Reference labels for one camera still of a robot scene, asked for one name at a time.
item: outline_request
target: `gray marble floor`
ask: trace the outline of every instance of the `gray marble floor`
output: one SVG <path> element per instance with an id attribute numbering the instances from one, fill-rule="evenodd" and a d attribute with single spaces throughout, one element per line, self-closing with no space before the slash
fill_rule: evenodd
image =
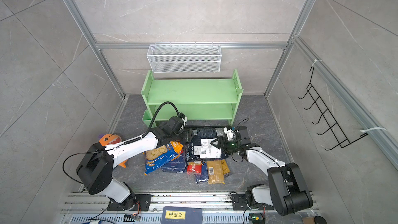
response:
<path id="1" fill-rule="evenodd" d="M 128 139 L 144 132 L 147 126 L 141 119 L 145 109 L 141 95 L 130 95 L 115 134 L 122 139 Z M 245 118 L 250 118 L 245 125 L 251 141 L 275 158 L 287 162 L 286 152 L 264 96 L 242 96 L 235 124 Z M 188 121 L 187 124 L 228 125 L 226 121 Z M 231 157 L 227 159 L 227 163 L 232 175 L 225 178 L 225 184 L 196 184 L 194 175 L 167 173 L 160 169 L 145 176 L 142 154 L 130 158 L 126 163 L 127 168 L 116 167 L 113 176 L 126 182 L 135 191 L 241 191 L 254 184 L 268 185 L 267 176 L 255 165 L 246 161 L 237 163 Z"/>

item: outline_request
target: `black wire rack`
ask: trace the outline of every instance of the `black wire rack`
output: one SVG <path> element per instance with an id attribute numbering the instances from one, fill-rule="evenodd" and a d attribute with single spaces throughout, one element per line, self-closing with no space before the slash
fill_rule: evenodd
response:
<path id="1" fill-rule="evenodd" d="M 325 119 L 326 123 L 328 124 L 329 128 L 328 128 L 326 131 L 324 131 L 323 133 L 317 133 L 317 135 L 323 135 L 323 134 L 325 134 L 326 132 L 328 132 L 328 131 L 330 130 L 330 131 L 333 133 L 333 136 L 336 138 L 337 145 L 333 146 L 333 147 L 330 148 L 330 149 L 326 149 L 326 148 L 325 148 L 325 150 L 330 151 L 330 150 L 336 148 L 337 146 L 340 146 L 341 148 L 344 148 L 344 147 L 349 146 L 350 144 L 355 143 L 356 141 L 360 140 L 361 138 L 366 137 L 366 136 L 368 135 L 367 133 L 364 133 L 364 134 L 360 135 L 359 138 L 357 138 L 357 139 L 354 140 L 354 141 L 350 141 L 350 140 L 347 138 L 347 136 L 346 136 L 346 134 L 344 133 L 343 129 L 340 127 L 339 123 L 337 122 L 337 120 L 336 120 L 335 117 L 333 116 L 333 113 L 329 110 L 329 107 L 325 104 L 325 102 L 324 102 L 324 100 L 322 99 L 322 97 L 319 95 L 319 93 L 316 91 L 316 89 L 314 88 L 314 86 L 311 84 L 312 76 L 313 76 L 313 74 L 314 74 L 314 67 L 311 67 L 310 73 L 311 73 L 311 78 L 310 78 L 310 82 L 309 82 L 308 86 L 306 87 L 306 93 L 304 94 L 303 97 L 301 97 L 301 98 L 298 97 L 298 98 L 299 98 L 299 99 L 303 99 L 304 97 L 306 97 L 307 94 L 310 95 L 311 98 L 312 98 L 312 100 L 313 100 L 314 102 L 312 103 L 312 105 L 311 105 L 310 107 L 308 107 L 308 108 L 305 108 L 305 107 L 304 107 L 304 109 L 305 109 L 305 110 L 309 110 L 309 109 L 311 109 L 311 107 L 313 107 L 314 105 L 316 105 L 316 107 L 318 108 L 319 112 L 321 113 L 321 116 L 319 117 L 318 121 L 317 121 L 316 123 L 314 123 L 314 122 L 312 122 L 312 123 L 313 123 L 313 124 L 319 124 L 319 122 L 321 121 L 321 119 L 322 119 L 322 117 L 323 117 L 323 118 Z M 316 93 L 317 96 L 316 96 L 316 95 L 313 95 L 313 94 L 310 92 L 311 89 L 313 89 L 313 90 L 315 91 L 315 93 Z M 317 101 L 318 101 L 318 102 L 321 101 L 321 102 L 325 105 L 326 110 L 322 111 L 321 108 L 319 107 L 319 104 L 317 103 Z M 331 115 L 331 117 L 333 118 L 334 124 L 330 125 L 331 123 L 329 123 L 329 121 L 328 121 L 328 120 L 326 119 L 326 117 L 325 117 L 325 114 L 326 114 L 326 113 L 328 113 L 328 114 Z M 337 128 L 339 128 L 340 131 L 342 132 L 342 134 L 343 134 L 343 136 L 344 136 L 344 137 L 343 137 L 343 141 L 340 142 L 339 139 L 337 138 L 337 136 L 336 136 L 336 131 L 332 129 L 334 126 L 336 126 Z"/>

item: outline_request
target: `book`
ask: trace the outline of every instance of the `book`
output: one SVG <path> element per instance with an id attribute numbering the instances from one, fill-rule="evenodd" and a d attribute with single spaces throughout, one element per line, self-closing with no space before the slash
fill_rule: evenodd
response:
<path id="1" fill-rule="evenodd" d="M 164 207 L 161 224 L 202 224 L 200 208 Z"/>

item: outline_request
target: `green shelf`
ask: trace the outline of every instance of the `green shelf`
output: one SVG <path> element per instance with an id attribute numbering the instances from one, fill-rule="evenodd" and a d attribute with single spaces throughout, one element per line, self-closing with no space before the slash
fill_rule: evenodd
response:
<path id="1" fill-rule="evenodd" d="M 188 120 L 228 120 L 232 125 L 242 92 L 236 69 L 231 79 L 158 80 L 149 70 L 141 91 L 148 108 L 142 120 L 148 126 L 159 105 L 170 101 Z M 155 124 L 175 115 L 174 108 L 165 105 L 158 112 Z"/>

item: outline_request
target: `yellow label on book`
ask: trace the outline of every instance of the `yellow label on book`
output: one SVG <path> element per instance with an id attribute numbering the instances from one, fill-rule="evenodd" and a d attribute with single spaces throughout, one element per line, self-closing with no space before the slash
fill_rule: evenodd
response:
<path id="1" fill-rule="evenodd" d="M 166 219 L 185 220 L 185 211 L 166 211 Z"/>

